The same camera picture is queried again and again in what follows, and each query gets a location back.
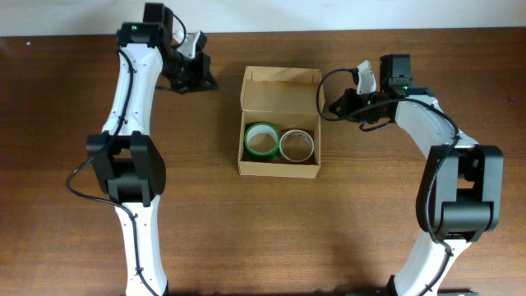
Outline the beige masking tape roll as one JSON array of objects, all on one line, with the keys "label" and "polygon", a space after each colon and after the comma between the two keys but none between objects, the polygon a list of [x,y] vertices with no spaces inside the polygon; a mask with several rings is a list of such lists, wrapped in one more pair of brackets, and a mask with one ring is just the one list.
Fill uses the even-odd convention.
[{"label": "beige masking tape roll", "polygon": [[314,153],[315,143],[312,137],[300,129],[292,129],[283,134],[279,142],[279,151],[288,161],[301,163]]}]

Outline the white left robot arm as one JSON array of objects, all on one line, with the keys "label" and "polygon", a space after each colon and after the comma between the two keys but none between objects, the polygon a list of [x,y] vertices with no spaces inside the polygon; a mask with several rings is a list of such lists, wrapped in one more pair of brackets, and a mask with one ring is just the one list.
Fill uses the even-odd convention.
[{"label": "white left robot arm", "polygon": [[118,83],[113,105],[99,134],[86,149],[101,191],[114,206],[122,227],[127,261],[127,295],[166,295],[158,213],[166,184],[164,160],[150,136],[158,79],[166,91],[184,95],[215,90],[206,35],[173,30],[178,17],[163,3],[145,4],[140,22],[117,32]]}]

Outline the brown cardboard box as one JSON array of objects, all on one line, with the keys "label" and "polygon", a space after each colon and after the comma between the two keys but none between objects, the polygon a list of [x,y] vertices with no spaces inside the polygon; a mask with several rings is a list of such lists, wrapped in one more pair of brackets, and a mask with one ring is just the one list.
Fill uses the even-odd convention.
[{"label": "brown cardboard box", "polygon": [[[246,67],[240,105],[242,108],[238,149],[238,171],[241,175],[315,178],[321,168],[321,117],[317,112],[325,103],[324,95],[316,98],[321,81],[319,69],[293,67]],[[252,157],[244,145],[245,131],[254,123],[274,125],[280,134],[292,129],[307,132],[315,143],[313,155],[294,163],[278,151],[269,159]]]}]

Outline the green tape roll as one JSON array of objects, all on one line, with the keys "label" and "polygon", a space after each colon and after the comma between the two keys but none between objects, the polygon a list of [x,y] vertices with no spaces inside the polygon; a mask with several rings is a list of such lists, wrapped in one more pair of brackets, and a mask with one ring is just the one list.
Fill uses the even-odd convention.
[{"label": "green tape roll", "polygon": [[279,142],[279,131],[270,123],[254,123],[245,131],[245,148],[255,158],[269,159],[276,156]]}]

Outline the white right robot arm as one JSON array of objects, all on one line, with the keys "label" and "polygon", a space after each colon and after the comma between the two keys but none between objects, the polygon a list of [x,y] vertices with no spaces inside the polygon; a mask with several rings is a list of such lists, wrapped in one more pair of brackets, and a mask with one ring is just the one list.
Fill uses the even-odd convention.
[{"label": "white right robot arm", "polygon": [[381,57],[376,78],[369,61],[348,73],[347,89],[329,111],[333,121],[364,132],[395,124],[427,162],[415,204],[420,232],[408,260],[382,295],[438,295],[457,258],[500,220],[504,156],[497,146],[467,136],[426,86],[416,86],[407,54]]}]

